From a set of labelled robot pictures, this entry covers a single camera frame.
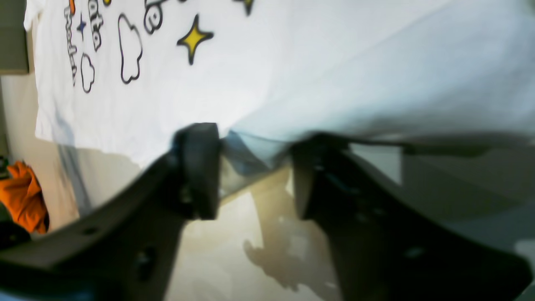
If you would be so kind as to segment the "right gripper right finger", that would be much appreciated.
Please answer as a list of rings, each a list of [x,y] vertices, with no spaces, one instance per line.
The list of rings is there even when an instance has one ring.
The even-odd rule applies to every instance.
[[[405,206],[349,154],[316,135],[291,148],[296,211],[327,237],[346,301],[514,301],[527,259],[446,230]]]

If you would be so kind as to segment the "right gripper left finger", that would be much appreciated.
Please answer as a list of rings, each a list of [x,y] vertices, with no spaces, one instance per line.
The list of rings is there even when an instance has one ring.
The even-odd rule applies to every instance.
[[[214,122],[176,132],[171,148],[102,207],[1,252],[2,301],[162,301],[191,220],[219,208]]]

